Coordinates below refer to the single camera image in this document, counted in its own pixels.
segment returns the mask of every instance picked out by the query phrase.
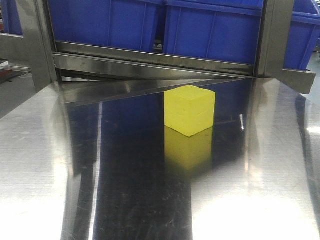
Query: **metal sheet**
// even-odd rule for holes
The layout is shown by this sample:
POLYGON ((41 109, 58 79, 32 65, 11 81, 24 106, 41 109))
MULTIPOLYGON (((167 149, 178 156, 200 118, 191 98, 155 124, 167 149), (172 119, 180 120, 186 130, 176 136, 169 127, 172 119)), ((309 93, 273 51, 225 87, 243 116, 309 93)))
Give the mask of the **metal sheet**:
POLYGON ((88 105, 110 100, 134 97, 137 94, 160 93, 171 88, 193 84, 203 86, 208 84, 238 81, 241 78, 216 76, 209 80, 139 80, 139 81, 96 81, 68 82, 60 86, 63 102, 74 105, 88 105))
POLYGON ((79 43, 58 41, 56 42, 56 46, 57 51, 60 53, 172 66, 177 68, 198 69, 225 74, 253 76, 254 70, 253 66, 250 64, 223 62, 210 59, 197 59, 151 52, 131 51, 126 49, 91 46, 79 43))
POLYGON ((320 107, 275 79, 202 87, 215 125, 194 138, 140 90, 77 105, 47 87, 1 119, 0 238, 318 240, 320 107))

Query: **stainless steel surface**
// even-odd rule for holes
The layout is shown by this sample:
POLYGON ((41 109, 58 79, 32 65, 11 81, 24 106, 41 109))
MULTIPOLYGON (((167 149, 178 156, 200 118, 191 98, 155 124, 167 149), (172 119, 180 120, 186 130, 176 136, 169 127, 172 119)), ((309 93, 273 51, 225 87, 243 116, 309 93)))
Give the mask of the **stainless steel surface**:
POLYGON ((177 68, 188 68, 201 71, 213 71, 226 74, 252 76, 254 69, 253 66, 249 64, 223 62, 210 59, 197 59, 191 57, 165 55, 160 53, 131 51, 126 49, 115 49, 70 42, 57 41, 56 47, 57 51, 60 53, 117 59, 177 68))
POLYGON ((294 3, 294 0, 264 0, 254 75, 277 78, 295 91, 308 94, 316 74, 284 69, 294 3))
POLYGON ((212 79, 238 75, 214 73, 208 71, 190 70, 183 68, 165 67, 146 63, 120 61, 107 58, 54 53, 57 69, 91 73, 113 78, 145 79, 145 80, 192 80, 212 79))
POLYGON ((0 77, 0 119, 36 94, 30 73, 12 71, 0 77))
POLYGON ((3 240, 59 240, 70 142, 52 86, 0 120, 0 211, 3 240))
POLYGON ((51 85, 0 120, 0 239, 319 239, 318 105, 275 79, 204 84, 215 124, 187 138, 139 82, 94 104, 51 85))
POLYGON ((0 59, 29 60, 23 36, 0 33, 0 43, 0 59))
POLYGON ((56 50, 47 0, 16 0, 32 77, 37 91, 60 77, 53 51, 56 50))

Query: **metal edge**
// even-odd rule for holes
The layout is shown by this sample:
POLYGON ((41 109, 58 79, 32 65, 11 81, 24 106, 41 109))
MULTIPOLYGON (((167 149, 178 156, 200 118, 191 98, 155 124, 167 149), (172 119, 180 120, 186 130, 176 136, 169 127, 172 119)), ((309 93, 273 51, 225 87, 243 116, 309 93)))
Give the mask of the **metal edge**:
POLYGON ((161 53, 132 51, 127 49, 92 46, 79 43, 57 41, 56 47, 59 53, 78 54, 137 63, 238 74, 243 76, 253 76, 254 71, 254 66, 250 64, 166 55, 161 53))
POLYGON ((90 57, 74 54, 54 53, 55 66, 60 70, 68 70, 109 77, 133 80, 194 80, 224 77, 240 77, 243 75, 221 74, 208 71, 190 71, 183 68, 165 67, 136 62, 120 61, 107 58, 90 57))
POLYGON ((67 82, 60 83, 64 104, 83 106, 124 98, 161 93, 184 85, 205 86, 241 81, 249 78, 221 78, 208 80, 137 80, 112 82, 67 82))

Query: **blue plastic crate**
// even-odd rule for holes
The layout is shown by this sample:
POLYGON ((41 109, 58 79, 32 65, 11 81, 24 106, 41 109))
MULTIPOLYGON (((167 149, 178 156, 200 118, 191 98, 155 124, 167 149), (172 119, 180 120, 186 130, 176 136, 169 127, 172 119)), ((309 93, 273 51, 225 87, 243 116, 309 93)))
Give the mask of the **blue plastic crate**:
MULTIPOLYGON (((261 8, 168 0, 163 52, 254 64, 261 8)), ((284 67, 305 70, 320 35, 320 10, 296 0, 284 67)))
MULTIPOLYGON (((14 0, 4 0, 6 33, 21 34, 14 0)), ((49 0, 56 40, 152 51, 162 0, 49 0)))
POLYGON ((22 35, 18 9, 15 0, 1 0, 3 31, 7 34, 22 35))

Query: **reflective metal surface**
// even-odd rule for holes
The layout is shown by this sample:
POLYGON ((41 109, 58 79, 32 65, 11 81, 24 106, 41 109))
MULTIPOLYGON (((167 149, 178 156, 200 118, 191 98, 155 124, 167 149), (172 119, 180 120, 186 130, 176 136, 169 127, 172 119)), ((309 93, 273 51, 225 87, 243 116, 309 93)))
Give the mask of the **reflective metal surface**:
POLYGON ((0 239, 59 240, 70 142, 52 86, 0 120, 0 239))
POLYGON ((275 79, 204 81, 215 124, 185 137, 139 82, 78 104, 47 87, 0 120, 0 239, 319 239, 319 106, 275 79))
POLYGON ((84 56, 118 59, 137 63, 172 66, 179 68, 198 69, 226 74, 253 75, 253 66, 249 64, 223 62, 210 59, 166 55, 151 52, 139 52, 126 49, 91 46, 70 42, 56 42, 60 53, 78 54, 84 56))
POLYGON ((242 78, 215 76, 208 80, 138 80, 64 82, 60 85, 63 103, 88 105, 137 95, 160 93, 183 85, 203 86, 238 81, 242 78))

